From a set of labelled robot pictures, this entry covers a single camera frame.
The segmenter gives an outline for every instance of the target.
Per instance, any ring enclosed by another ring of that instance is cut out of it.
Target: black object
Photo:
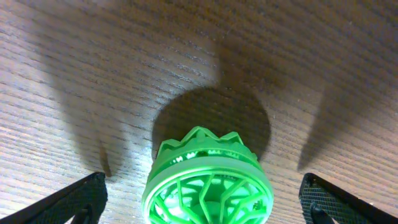
[[[398,223],[398,218],[373,207],[315,174],[305,174],[298,194],[307,224]]]
[[[107,200],[105,174],[95,172],[0,223],[65,223],[73,216],[74,224],[98,223]]]

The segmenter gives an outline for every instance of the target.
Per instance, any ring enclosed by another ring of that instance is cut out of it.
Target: wood grain
[[[104,170],[143,223],[159,143],[238,131],[303,223],[306,172],[398,216],[394,1],[0,1],[0,217]]]

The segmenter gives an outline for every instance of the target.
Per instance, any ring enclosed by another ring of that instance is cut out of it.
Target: blurred black object
[[[398,223],[398,218],[373,207],[354,195],[323,180],[305,174],[298,194],[307,224]]]
[[[65,223],[72,217],[74,224],[98,223],[107,200],[105,174],[95,172],[0,223]]]

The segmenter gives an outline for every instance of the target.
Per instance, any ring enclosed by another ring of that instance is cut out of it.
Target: green plastic object
[[[142,196],[147,223],[265,223],[274,193],[263,169],[231,132],[193,128],[160,145]]]

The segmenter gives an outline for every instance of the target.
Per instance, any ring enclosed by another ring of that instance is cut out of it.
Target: dark brown wood
[[[303,223],[313,172],[398,216],[394,1],[0,3],[0,217],[105,171],[101,221],[143,223],[161,141],[238,131]]]

